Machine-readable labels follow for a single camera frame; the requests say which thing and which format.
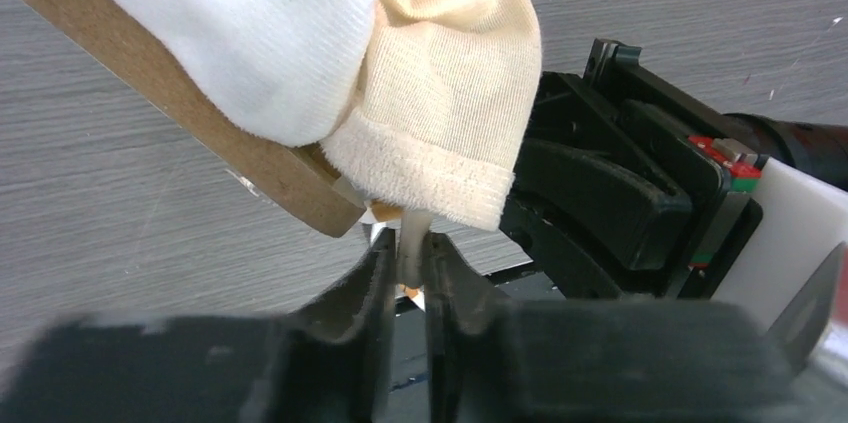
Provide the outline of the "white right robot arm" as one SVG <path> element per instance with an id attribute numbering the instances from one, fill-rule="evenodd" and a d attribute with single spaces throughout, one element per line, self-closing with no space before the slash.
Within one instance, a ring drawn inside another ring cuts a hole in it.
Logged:
<path id="1" fill-rule="evenodd" d="M 843 126 L 722 114 L 593 43 L 542 75 L 501 230 L 567 297 L 710 299 L 770 326 L 847 239 Z"/>

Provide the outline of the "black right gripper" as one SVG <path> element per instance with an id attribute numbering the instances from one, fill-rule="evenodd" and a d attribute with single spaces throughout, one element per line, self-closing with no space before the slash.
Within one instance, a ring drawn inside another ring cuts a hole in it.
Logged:
<path id="1" fill-rule="evenodd" d="M 567 298 L 709 298 L 762 217 L 758 155 L 720 155 L 721 116 L 639 56 L 598 39 L 540 78 L 516 182 L 556 208 L 510 197 L 500 229 Z"/>

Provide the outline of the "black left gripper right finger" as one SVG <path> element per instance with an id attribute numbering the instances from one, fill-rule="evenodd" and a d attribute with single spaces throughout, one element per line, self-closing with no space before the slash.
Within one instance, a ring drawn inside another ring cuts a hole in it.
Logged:
<path id="1" fill-rule="evenodd" d="M 497 330 L 507 295 L 442 233 L 425 237 L 422 275 L 430 420 L 484 422 L 503 396 Z"/>

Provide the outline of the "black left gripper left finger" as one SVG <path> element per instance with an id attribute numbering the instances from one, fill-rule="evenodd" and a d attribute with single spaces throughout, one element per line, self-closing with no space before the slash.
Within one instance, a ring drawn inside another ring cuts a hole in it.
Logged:
<path id="1" fill-rule="evenodd" d="M 289 317 L 286 422 L 373 422 L 385 407 L 395 320 L 396 236 Z"/>

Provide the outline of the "large bear print cushion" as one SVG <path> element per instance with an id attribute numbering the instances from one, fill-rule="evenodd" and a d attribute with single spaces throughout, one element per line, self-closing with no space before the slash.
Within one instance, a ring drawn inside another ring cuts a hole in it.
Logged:
<path id="1" fill-rule="evenodd" d="M 531 0 L 113 0 L 236 126 L 493 230 L 541 73 Z"/>

